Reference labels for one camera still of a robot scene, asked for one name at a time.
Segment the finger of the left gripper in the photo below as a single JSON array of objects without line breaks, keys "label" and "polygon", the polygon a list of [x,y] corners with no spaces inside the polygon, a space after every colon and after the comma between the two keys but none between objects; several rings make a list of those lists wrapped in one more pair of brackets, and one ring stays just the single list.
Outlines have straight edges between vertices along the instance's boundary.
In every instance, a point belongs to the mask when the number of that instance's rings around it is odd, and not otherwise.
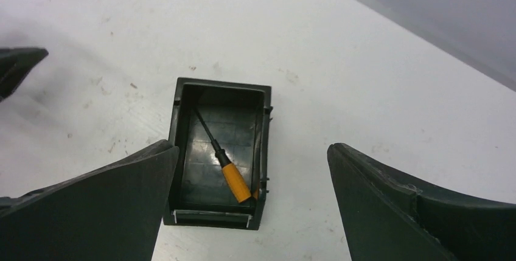
[{"label": "finger of the left gripper", "polygon": [[49,55],[45,48],[1,48],[1,100],[10,97],[30,71]]}]

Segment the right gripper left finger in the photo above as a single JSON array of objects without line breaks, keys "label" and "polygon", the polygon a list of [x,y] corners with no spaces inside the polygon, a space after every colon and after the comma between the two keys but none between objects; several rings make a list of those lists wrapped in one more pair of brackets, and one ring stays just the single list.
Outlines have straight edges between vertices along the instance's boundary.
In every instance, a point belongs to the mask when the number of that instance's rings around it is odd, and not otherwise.
[{"label": "right gripper left finger", "polygon": [[155,142],[112,164],[1,198],[2,260],[151,260],[179,149]]}]

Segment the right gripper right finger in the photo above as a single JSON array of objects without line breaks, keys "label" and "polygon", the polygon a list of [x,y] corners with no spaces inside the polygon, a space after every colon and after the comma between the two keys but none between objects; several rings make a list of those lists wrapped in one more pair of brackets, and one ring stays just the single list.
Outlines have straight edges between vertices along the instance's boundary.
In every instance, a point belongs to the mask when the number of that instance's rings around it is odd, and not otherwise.
[{"label": "right gripper right finger", "polygon": [[327,151],[352,260],[514,260],[515,205],[455,192],[344,143]]}]

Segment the orange handled screwdriver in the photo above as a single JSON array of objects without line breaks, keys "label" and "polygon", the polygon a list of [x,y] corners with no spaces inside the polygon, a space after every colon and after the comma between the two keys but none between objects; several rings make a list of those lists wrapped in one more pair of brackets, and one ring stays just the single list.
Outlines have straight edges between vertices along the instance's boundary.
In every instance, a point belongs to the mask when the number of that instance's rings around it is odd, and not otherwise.
[{"label": "orange handled screwdriver", "polygon": [[218,141],[214,138],[209,127],[206,125],[203,117],[201,116],[199,110],[196,107],[194,107],[193,111],[198,117],[200,124],[203,126],[211,142],[212,148],[214,149],[215,157],[217,158],[221,166],[221,172],[233,196],[239,204],[248,202],[252,198],[252,195],[249,187],[246,185],[246,182],[243,179],[242,174],[239,172],[235,164],[229,159],[226,151],[220,146]]}]

